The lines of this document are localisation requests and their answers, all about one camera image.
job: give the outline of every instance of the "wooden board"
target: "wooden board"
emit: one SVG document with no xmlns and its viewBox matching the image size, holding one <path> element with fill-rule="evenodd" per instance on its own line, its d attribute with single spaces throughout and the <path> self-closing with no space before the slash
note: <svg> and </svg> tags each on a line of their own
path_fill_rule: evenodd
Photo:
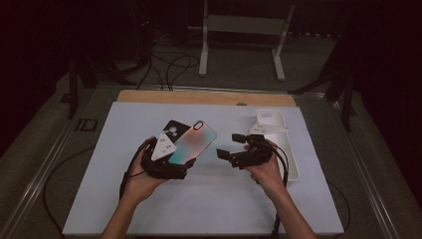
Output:
<svg viewBox="0 0 422 239">
<path fill-rule="evenodd" d="M 118 102 L 266 107 L 295 107 L 292 96 L 256 93 L 121 91 Z"/>
</svg>

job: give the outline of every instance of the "table surface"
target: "table surface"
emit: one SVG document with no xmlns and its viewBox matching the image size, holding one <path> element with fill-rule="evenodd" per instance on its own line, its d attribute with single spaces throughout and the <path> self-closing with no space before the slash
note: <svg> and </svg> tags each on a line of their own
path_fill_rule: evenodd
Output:
<svg viewBox="0 0 422 239">
<path fill-rule="evenodd" d="M 237 103 L 245 103 L 248 107 L 233 106 Z M 123 91 L 105 122 L 64 233 L 101 233 L 116 207 L 119 181 L 139 141 L 154 134 L 168 118 L 186 122 L 195 120 L 192 116 L 199 114 L 217 131 L 218 139 L 198 157 L 184 180 L 164 183 L 138 206 L 128 233 L 191 236 L 268 234 L 274 223 L 274 205 L 246 171 L 214 159 L 216 147 L 234 144 L 230 140 L 234 130 L 250 127 L 248 123 L 230 121 L 253 120 L 255 111 L 262 107 L 282 111 L 290 128 L 292 150 L 302 174 L 298 181 L 288 185 L 288 189 L 299 209 L 316 233 L 342 232 L 305 121 L 292 97 Z M 140 121 L 147 123 L 148 127 L 138 127 Z M 101 203 L 96 201 L 99 196 L 103 199 Z"/>
</svg>

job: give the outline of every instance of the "white stand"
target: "white stand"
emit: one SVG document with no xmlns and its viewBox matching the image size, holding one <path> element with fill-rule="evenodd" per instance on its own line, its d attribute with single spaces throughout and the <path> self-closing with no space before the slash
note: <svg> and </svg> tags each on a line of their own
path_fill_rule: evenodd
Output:
<svg viewBox="0 0 422 239">
<path fill-rule="evenodd" d="M 280 36 L 277 48 L 273 49 L 274 66 L 276 68 L 277 80 L 285 80 L 280 53 L 286 41 L 289 25 L 295 11 L 295 5 L 290 6 L 285 19 L 252 18 L 208 15 L 208 0 L 204 0 L 204 19 L 202 28 L 202 52 L 199 65 L 199 76 L 207 75 L 208 61 L 208 31 L 233 32 L 233 33 L 254 33 Z"/>
</svg>

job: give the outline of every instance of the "gradient phone case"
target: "gradient phone case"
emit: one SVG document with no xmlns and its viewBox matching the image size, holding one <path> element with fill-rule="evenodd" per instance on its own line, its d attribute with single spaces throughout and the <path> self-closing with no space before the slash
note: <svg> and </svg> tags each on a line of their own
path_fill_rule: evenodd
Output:
<svg viewBox="0 0 422 239">
<path fill-rule="evenodd" d="M 174 143 L 177 150 L 168 161 L 183 165 L 190 159 L 196 158 L 216 137 L 217 133 L 200 120 Z"/>
</svg>

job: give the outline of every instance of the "gray floor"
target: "gray floor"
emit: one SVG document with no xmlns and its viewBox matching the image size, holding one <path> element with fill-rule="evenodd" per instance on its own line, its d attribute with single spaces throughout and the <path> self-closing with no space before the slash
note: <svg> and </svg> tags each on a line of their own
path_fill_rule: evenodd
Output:
<svg viewBox="0 0 422 239">
<path fill-rule="evenodd" d="M 207 76 L 199 77 L 198 67 L 191 68 L 174 82 L 174 90 L 282 94 L 314 80 L 333 45 L 334 41 L 329 39 L 288 38 L 282 53 L 287 79 L 280 83 L 276 80 L 269 45 L 245 48 L 240 44 L 214 42 L 210 48 Z M 181 51 L 199 57 L 200 46 L 197 42 L 158 44 L 154 49 L 156 56 L 167 61 L 179 56 L 162 53 L 168 51 Z M 177 62 L 180 65 L 187 63 L 186 59 Z M 168 65 L 154 58 L 153 66 L 165 79 Z M 146 68 L 129 79 L 139 82 L 145 72 Z M 180 69 L 172 68 L 170 79 L 179 72 Z M 98 120 L 99 128 L 96 131 L 73 130 L 76 121 L 67 119 L 69 106 L 59 103 L 62 94 L 68 91 L 67 77 L 64 77 L 58 82 L 57 92 L 0 159 L 0 225 L 5 233 L 3 236 L 60 237 L 47 216 L 41 198 L 41 186 L 46 177 L 39 185 L 37 180 L 32 179 L 40 175 L 37 173 L 40 168 L 46 168 L 46 161 L 52 161 L 47 167 L 51 170 L 55 163 L 71 158 L 52 174 L 47 187 L 47 204 L 63 227 L 93 151 L 76 153 L 96 144 L 110 105 L 121 89 L 128 89 L 103 76 L 99 77 L 104 79 L 99 86 L 81 95 L 82 106 L 76 115 L 77 120 Z M 159 89 L 155 71 L 151 71 L 140 88 Z M 307 121 L 340 219 L 344 226 L 349 221 L 345 234 L 340 238 L 422 238 L 421 209 L 358 93 L 353 95 L 355 115 L 350 119 L 352 133 L 347 133 L 338 121 L 336 105 L 320 97 L 319 93 L 325 89 L 326 86 L 321 86 L 313 90 L 314 94 L 296 97 L 296 102 Z M 20 201 L 25 192 L 33 200 Z"/>
</svg>

